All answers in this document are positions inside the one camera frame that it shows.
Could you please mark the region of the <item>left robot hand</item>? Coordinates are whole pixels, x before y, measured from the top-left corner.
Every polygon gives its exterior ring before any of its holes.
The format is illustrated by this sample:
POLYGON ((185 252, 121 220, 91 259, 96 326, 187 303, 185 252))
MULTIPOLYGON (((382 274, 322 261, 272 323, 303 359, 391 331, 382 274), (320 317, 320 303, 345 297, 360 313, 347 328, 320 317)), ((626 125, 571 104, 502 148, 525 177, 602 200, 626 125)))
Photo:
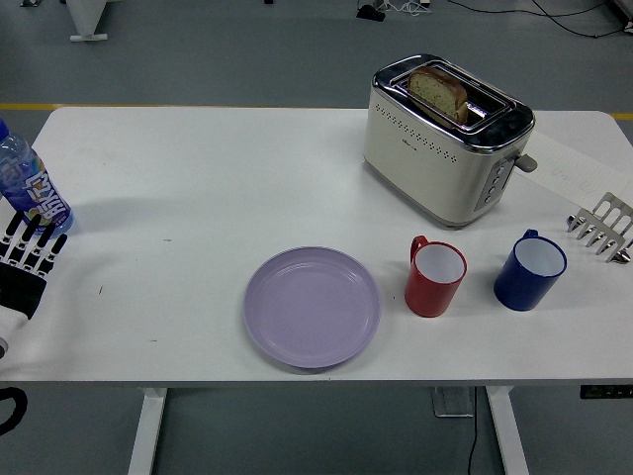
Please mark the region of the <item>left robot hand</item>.
POLYGON ((23 218, 23 212, 16 212, 1 237, 1 356, 9 349, 9 337, 35 314, 46 278, 67 241, 61 234, 46 248, 54 231, 50 224, 31 244, 42 217, 35 216, 18 235, 23 218))

